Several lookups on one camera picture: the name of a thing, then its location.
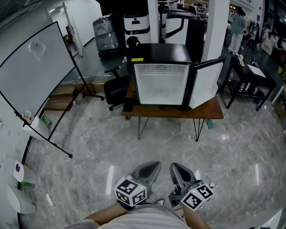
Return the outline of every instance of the bottle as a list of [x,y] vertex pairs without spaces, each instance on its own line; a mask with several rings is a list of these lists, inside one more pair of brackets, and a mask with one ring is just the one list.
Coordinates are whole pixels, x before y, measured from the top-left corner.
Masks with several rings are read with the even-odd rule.
[[245,53],[245,55],[243,56],[243,62],[246,61],[246,55],[247,55],[247,53]]
[[255,87],[254,91],[253,91],[253,94],[255,95],[258,91],[258,86]]
[[230,73],[230,75],[229,75],[229,77],[228,77],[228,81],[231,82],[232,78],[233,78],[233,72]]
[[253,57],[252,57],[252,60],[251,60],[251,62],[250,62],[250,64],[251,64],[251,65],[254,65],[255,62],[256,62],[256,61],[255,61],[255,56],[253,56]]
[[240,86],[239,92],[242,92],[243,88],[245,87],[245,83],[243,82]]
[[244,48],[242,46],[240,46],[240,48],[238,49],[237,54],[238,55],[242,55],[244,53]]

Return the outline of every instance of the person standing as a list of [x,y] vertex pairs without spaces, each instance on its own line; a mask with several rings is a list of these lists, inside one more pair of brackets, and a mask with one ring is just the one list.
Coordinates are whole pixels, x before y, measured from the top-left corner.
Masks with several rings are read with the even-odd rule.
[[167,0],[167,5],[169,9],[177,9],[178,0]]
[[266,28],[266,30],[265,30],[265,33],[266,33],[266,34],[269,33],[269,32],[271,32],[271,27],[270,27],[270,25],[266,24],[266,25],[265,25],[265,28]]
[[232,31],[232,37],[231,37],[231,44],[228,47],[228,52],[233,55],[238,52],[240,48],[240,44],[243,38],[243,30],[246,26],[245,19],[243,17],[243,10],[238,8],[237,14],[233,16],[232,23],[231,23],[231,31]]
[[262,38],[260,57],[257,59],[257,62],[262,69],[265,69],[266,62],[268,60],[268,57],[272,54],[273,48],[283,50],[281,48],[278,48],[277,41],[275,38],[276,35],[274,32],[265,33]]
[[64,229],[211,229],[198,211],[194,212],[184,204],[180,205],[185,221],[161,205],[144,204],[133,210],[127,204],[122,206],[117,202]]

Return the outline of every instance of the white machine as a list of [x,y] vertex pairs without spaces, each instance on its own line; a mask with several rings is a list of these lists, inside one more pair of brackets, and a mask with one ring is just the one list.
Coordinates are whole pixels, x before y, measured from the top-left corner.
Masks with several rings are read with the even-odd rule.
[[193,62],[201,62],[206,21],[192,13],[168,12],[165,43],[184,44]]
[[168,12],[185,12],[185,10],[182,10],[182,9],[163,9],[162,10],[162,34],[161,34],[162,40],[165,40],[165,37],[166,37],[166,18],[167,18]]
[[151,43],[151,32],[148,13],[128,13],[123,16],[125,42],[129,47],[130,40],[136,38],[141,44]]

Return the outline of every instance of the white paper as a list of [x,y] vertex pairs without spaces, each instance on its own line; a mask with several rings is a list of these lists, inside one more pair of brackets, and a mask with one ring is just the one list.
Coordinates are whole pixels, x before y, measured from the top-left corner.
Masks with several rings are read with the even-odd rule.
[[250,70],[251,70],[254,74],[266,78],[266,76],[265,76],[264,73],[260,70],[260,68],[254,67],[254,66],[249,65],[249,64],[248,64],[247,66],[250,68]]

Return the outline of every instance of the mini fridge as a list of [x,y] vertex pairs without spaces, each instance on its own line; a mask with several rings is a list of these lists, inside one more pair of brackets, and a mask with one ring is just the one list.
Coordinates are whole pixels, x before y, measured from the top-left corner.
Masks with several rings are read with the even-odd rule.
[[224,58],[193,63],[185,45],[139,44],[128,63],[141,105],[195,108],[215,96]]

